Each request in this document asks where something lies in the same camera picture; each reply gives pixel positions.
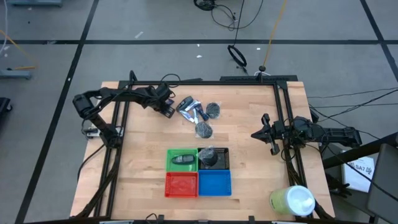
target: black cap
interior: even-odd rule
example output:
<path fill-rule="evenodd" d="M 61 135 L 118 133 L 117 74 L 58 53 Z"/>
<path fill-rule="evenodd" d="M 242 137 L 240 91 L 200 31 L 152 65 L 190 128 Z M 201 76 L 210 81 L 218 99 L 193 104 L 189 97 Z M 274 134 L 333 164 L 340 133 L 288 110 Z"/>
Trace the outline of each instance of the black cap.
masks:
<path fill-rule="evenodd" d="M 266 71 L 266 67 L 261 65 L 259 67 L 259 70 L 260 70 L 260 72 L 265 72 Z"/>

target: white sticker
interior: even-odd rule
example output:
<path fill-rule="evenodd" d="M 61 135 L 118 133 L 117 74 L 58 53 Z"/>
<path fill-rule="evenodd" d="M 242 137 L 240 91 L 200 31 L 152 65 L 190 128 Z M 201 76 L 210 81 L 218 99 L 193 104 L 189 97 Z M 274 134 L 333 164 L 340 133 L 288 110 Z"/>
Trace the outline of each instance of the white sticker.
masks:
<path fill-rule="evenodd" d="M 138 33 L 138 34 L 135 36 L 135 38 L 138 39 L 138 37 L 141 36 L 143 33 L 144 33 L 144 32 L 141 31 L 140 33 Z"/>

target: blue bin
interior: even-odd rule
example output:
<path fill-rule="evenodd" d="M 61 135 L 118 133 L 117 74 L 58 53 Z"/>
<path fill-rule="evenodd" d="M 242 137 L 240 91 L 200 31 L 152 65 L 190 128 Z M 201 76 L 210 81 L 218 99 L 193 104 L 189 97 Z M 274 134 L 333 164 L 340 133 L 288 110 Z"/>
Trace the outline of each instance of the blue bin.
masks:
<path fill-rule="evenodd" d="M 229 170 L 199 170 L 199 196 L 231 196 Z"/>

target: yellow cable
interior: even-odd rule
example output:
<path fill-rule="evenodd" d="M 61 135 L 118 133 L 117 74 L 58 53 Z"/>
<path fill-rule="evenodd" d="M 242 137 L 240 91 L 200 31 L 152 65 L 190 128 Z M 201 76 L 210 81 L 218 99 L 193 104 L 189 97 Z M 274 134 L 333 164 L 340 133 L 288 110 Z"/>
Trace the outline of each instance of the yellow cable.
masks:
<path fill-rule="evenodd" d="M 30 56 L 24 49 L 22 49 L 22 47 L 18 46 L 8 35 L 6 35 L 6 34 L 4 33 L 3 30 L 0 30 L 0 33 L 2 33 L 12 44 L 14 44 L 14 46 L 16 46 L 16 48 L 17 48 L 18 50 L 20 50 L 31 62 L 33 62 L 33 64 L 36 65 L 36 66 L 18 67 L 18 68 L 15 68 L 16 70 L 32 69 L 32 68 L 38 67 L 38 63 L 37 63 L 37 61 L 36 61 L 35 58 L 33 58 L 32 56 Z"/>
<path fill-rule="evenodd" d="M 262 64 L 263 66 L 266 66 L 267 59 L 268 59 L 268 55 L 269 55 L 269 51 L 270 51 L 270 49 L 271 49 L 271 42 L 272 42 L 272 39 L 274 38 L 274 34 L 275 34 L 276 27 L 278 26 L 278 23 L 279 23 L 280 19 L 282 18 L 282 14 L 283 14 L 284 11 L 285 11 L 286 2 L 287 2 L 287 0 L 284 0 L 284 3 L 283 3 L 283 5 L 282 5 L 282 9 L 280 9 L 280 12 L 279 12 L 278 19 L 277 19 L 276 22 L 275 22 L 274 29 L 272 30 L 271 36 L 269 37 L 269 42 L 268 42 L 268 47 L 267 47 L 266 58 L 264 59 L 264 63 Z"/>
<path fill-rule="evenodd" d="M 25 67 L 17 67 L 14 70 L 25 70 L 25 69 L 35 69 L 35 66 L 25 66 Z"/>

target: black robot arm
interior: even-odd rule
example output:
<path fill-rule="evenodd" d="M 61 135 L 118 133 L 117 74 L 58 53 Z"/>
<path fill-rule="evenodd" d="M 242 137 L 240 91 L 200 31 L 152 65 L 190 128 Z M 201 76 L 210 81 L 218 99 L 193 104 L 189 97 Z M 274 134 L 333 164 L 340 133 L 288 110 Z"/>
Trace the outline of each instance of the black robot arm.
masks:
<path fill-rule="evenodd" d="M 309 119 L 296 116 L 290 121 L 290 126 L 285 126 L 282 121 L 269 124 L 269 115 L 264 114 L 261 122 L 264 125 L 260 131 L 251 134 L 252 138 L 265 143 L 271 143 L 271 154 L 279 153 L 276 139 L 288 139 L 291 146 L 305 147 L 308 142 L 340 143 L 343 146 L 359 147 L 362 144 L 361 136 L 355 128 L 323 128 L 312 123 Z"/>
<path fill-rule="evenodd" d="M 99 136 L 105 146 L 116 147 L 120 144 L 119 133 L 112 124 L 107 124 L 98 114 L 106 105 L 112 101 L 131 101 L 140 104 L 143 108 L 151 107 L 164 116 L 171 118 L 174 109 L 170 106 L 172 100 L 169 100 L 173 92 L 168 84 L 162 83 L 157 88 L 153 86 L 136 88 L 135 90 L 101 88 L 95 91 L 87 91 L 76 95 L 73 99 L 77 113 L 84 120 L 90 120 L 100 131 Z M 101 99 L 94 106 L 91 98 Z"/>

